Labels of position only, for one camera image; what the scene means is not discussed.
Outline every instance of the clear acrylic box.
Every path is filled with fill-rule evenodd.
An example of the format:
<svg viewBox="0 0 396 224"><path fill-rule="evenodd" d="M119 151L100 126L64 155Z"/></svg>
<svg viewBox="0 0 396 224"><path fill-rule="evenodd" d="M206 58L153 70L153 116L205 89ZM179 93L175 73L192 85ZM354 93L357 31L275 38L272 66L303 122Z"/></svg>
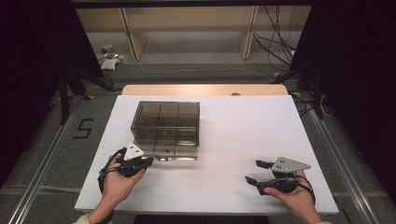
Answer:
<svg viewBox="0 0 396 224"><path fill-rule="evenodd" d="M141 101L132 123L134 143L159 161L197 160L199 102Z"/></svg>

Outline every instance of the floor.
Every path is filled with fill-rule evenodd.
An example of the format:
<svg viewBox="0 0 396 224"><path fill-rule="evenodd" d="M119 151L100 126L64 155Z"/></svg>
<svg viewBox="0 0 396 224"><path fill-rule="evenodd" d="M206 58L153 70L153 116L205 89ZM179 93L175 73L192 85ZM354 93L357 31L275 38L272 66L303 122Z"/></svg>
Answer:
<svg viewBox="0 0 396 224"><path fill-rule="evenodd" d="M262 32L258 35L271 38L272 33ZM296 46L300 32L284 32L282 35ZM216 67L217 64L238 65L244 68L257 63L270 63L274 67L284 66L280 60L268 56L256 41L252 43L249 59L242 60L235 33L153 33L149 35L139 62L131 58L124 34L88 36L98 58L103 56L99 48L105 44L112 44L115 51L123 57L121 65L140 64L140 69L152 68L151 64L172 64L173 69L177 69L177 65L180 64L180 69L183 69L182 65L195 63L207 64L204 69ZM279 45L272 44L271 50L283 60L287 60ZM177 70L156 72L173 73ZM293 90L295 83L291 81L286 85L289 90ZM93 100L78 96L70 100L73 118L69 120L66 128L59 125L60 103L58 95L54 96L51 102L52 109L49 110L45 122L42 122L40 132L37 132L31 148L22 155L7 183L0 190L0 223L7 223L9 220L13 220L10 223L72 223L82 215L73 209L74 203L85 179L84 171L90 168L99 144L98 139L100 140L106 127L106 120L118 94L97 89L88 89L88 92L95 92ZM309 99L310 96L303 93L302 97ZM303 105L296 103L296 106L297 109L304 110ZM329 113L332 110L330 105L325 105L324 109ZM318 120L310 110L301 115L301 118L332 194L346 210L345 213L340 212L337 216L325 219L332 223L349 223L347 217L352 223L394 223L394 204L376 181L364 158L357 153L336 114ZM92 123L87 120L91 124L92 132L90 138L81 140L76 137L81 135L78 128L81 128L80 121L83 119L92 120ZM345 178L350 178L352 183L348 183ZM37 179L40 182L35 186L32 180ZM33 198L24 198L27 190L34 189L37 194ZM119 212L114 221L134 223L134 216ZM269 217L269 222L300 223L290 215Z"/></svg>

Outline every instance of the human hand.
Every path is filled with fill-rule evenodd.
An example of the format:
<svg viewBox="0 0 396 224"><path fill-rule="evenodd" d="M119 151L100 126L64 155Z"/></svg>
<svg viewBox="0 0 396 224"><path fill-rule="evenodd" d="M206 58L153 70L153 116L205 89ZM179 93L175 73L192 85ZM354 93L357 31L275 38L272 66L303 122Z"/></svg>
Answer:
<svg viewBox="0 0 396 224"><path fill-rule="evenodd" d="M112 160L110 164L117 163L120 155ZM125 177L117 170L108 172L104 183L103 198L111 203L118 204L131 194L134 185L143 177L146 170L140 170L136 175Z"/></svg>
<svg viewBox="0 0 396 224"><path fill-rule="evenodd" d="M117 163L120 155L114 158L110 164ZM89 214L91 223L98 223L107 218L114 208L128 195L131 194L134 185L143 177L146 170L140 170L136 175L125 177L118 170L106 174L102 199L96 208Z"/></svg>
<svg viewBox="0 0 396 224"><path fill-rule="evenodd" d="M296 171L295 174L305 177L305 173L302 170ZM311 188L304 178L298 177L298 182L308 188ZM265 188L264 191L265 193L282 201L282 203L289 208L290 212L303 223L311 224L321 221L317 209L315 208L312 195L306 189L297 187L296 190L290 193L283 193L273 188Z"/></svg>

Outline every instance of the white tabletop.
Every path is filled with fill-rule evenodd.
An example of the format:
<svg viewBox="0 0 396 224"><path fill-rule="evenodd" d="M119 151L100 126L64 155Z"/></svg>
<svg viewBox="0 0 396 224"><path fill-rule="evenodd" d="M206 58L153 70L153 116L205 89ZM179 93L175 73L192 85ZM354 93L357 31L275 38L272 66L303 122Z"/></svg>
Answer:
<svg viewBox="0 0 396 224"><path fill-rule="evenodd" d="M119 96L92 162L76 209L91 211L101 193L99 170L108 157L134 141L130 130L139 101L200 102L197 161L154 161L132 194L116 210L167 215L281 215L288 209L261 196L245 175L266 181L270 170L255 160L286 157L305 170L322 215L337 214L304 126L289 96Z"/></svg>

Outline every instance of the cable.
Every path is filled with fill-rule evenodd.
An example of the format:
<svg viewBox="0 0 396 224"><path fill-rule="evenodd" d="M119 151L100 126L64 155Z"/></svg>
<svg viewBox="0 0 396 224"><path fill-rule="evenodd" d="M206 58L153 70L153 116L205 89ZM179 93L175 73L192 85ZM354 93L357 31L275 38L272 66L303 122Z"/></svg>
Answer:
<svg viewBox="0 0 396 224"><path fill-rule="evenodd" d="M169 72L150 72L150 71L146 71L143 66L138 62L138 61L134 61L137 65L139 65L140 69L142 70L142 72L147 73L147 74L174 74L174 73L179 73L179 72L202 72L202 71L231 71L231 70L237 70L237 71L243 71L246 73L250 73L250 74L254 74L254 75L258 75L261 77L265 77L270 81L274 81L272 78L269 78L266 75L260 74L260 73L256 73L256 72L252 72L252 71L248 71L246 69L243 68L203 68L203 69L181 69L181 70L175 70L175 71L169 71Z"/></svg>
<svg viewBox="0 0 396 224"><path fill-rule="evenodd" d="M270 39L270 38L265 38L265 37L262 37L262 36L260 36L260 35L256 34L255 32L253 32L253 34L254 34L255 36L257 36L258 38L260 38L260 39L264 39L264 40L272 41L272 42L274 42L274 43L277 43L278 45L282 45L282 43L281 43L281 42L279 42L279 41L272 40L272 39ZM288 49L296 50L296 48L295 48L295 47L293 47L293 46L285 46L285 47L286 47L286 48L288 48Z"/></svg>
<svg viewBox="0 0 396 224"><path fill-rule="evenodd" d="M273 55L274 57L278 58L282 63L285 63L285 64L288 65L288 66L290 66L290 64L289 64L288 62L284 61L283 59L281 59L280 57L278 57L277 55L275 55L271 50L269 50L268 48L266 48L266 47L259 41L259 39L257 39L257 37L256 37L255 34L253 34L253 37L256 39L257 43L259 43L260 47L262 47L262 49L264 49L265 51L268 52L268 62L269 62L269 64L270 64L273 68L275 68L276 70L288 72L288 70L284 70L284 69L275 67L275 66L271 63L269 54L271 54L271 55Z"/></svg>
<svg viewBox="0 0 396 224"><path fill-rule="evenodd" d="M350 219L349 215L347 214L347 211L344 209L344 207L338 202L338 200L334 197L334 195L332 196L334 198L335 203L337 204L338 208L341 210L341 212L343 212L344 216L346 217L346 220L349 224L352 224L352 220Z"/></svg>
<svg viewBox="0 0 396 224"><path fill-rule="evenodd" d="M303 177L303 176L301 176L301 175L297 175L296 177L302 178L302 179L304 179L304 180L308 183L309 187L307 187L307 186L305 186L305 185L302 185L302 184L300 184L300 183L294 183L294 184L296 184L298 187L301 187L301 188L303 188L303 189L306 189L306 190L311 194L312 199L314 200L314 204L315 204L315 202L316 202L316 197L315 197L314 189L312 188L311 182L309 182L309 180L308 180L307 178L305 178L305 177Z"/></svg>
<svg viewBox="0 0 396 224"><path fill-rule="evenodd" d="M274 36L275 36L275 33L277 33L277 35L279 36L280 42L282 43L282 45L281 45L281 46L282 46L282 49L283 49L283 51L284 51L286 57L287 57L288 60L290 61L289 56L292 58L292 55L291 55L291 53L289 52L289 50L285 50L285 49L284 49L284 46L289 46L289 47L290 47L290 44L288 44L288 43L282 38L282 36L281 36L281 34L280 34L280 31L279 31L279 12L280 12L280 7L279 7L279 6L276 6L276 23L274 23L274 21L273 21L271 15L270 15L270 13L268 12L268 8L267 8L267 7L264 7L264 8L265 8L265 11L266 11L266 13L267 13L267 15L268 15L268 18L269 18L270 21L271 21L271 24L272 24L273 27L274 27L274 32L273 32L273 36L272 36L272 41L274 41L273 38L274 38Z"/></svg>
<svg viewBox="0 0 396 224"><path fill-rule="evenodd" d="M325 98L325 97L321 97L321 100L320 100L320 108L321 108L323 114L324 114L326 117L329 117L329 118L330 118L330 117L332 117L332 116L334 115L334 110L332 111L331 114L328 114L328 113L326 113L326 111L324 111L324 108L323 108L323 105L322 105L324 98Z"/></svg>

